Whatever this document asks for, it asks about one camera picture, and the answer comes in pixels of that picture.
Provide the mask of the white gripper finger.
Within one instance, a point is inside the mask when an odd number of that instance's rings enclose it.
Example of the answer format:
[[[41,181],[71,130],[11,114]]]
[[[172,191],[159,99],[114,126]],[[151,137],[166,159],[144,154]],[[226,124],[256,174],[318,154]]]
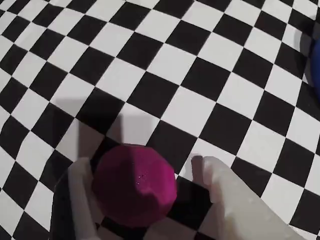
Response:
[[[217,233],[220,240],[301,240],[223,161],[205,156],[203,182],[217,207]]]
[[[67,170],[75,238],[99,240],[90,206],[92,170],[87,157],[78,158]]]

